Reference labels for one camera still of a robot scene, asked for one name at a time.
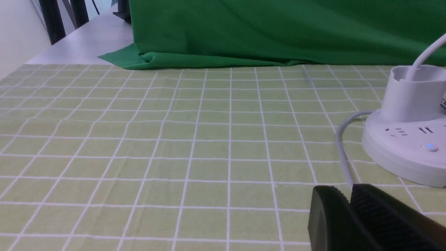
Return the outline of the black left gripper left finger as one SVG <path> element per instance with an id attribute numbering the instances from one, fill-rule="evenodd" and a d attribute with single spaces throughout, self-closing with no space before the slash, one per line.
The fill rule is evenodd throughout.
<path id="1" fill-rule="evenodd" d="M 312 191 L 308 220 L 312 251 L 382 251 L 346 197 L 333 186 Z"/>

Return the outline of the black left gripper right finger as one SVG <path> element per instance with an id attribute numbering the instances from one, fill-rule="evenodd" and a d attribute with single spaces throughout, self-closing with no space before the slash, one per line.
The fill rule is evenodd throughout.
<path id="1" fill-rule="evenodd" d="M 370 184 L 354 184 L 350 204 L 386 251 L 444 251 L 446 229 Z"/>

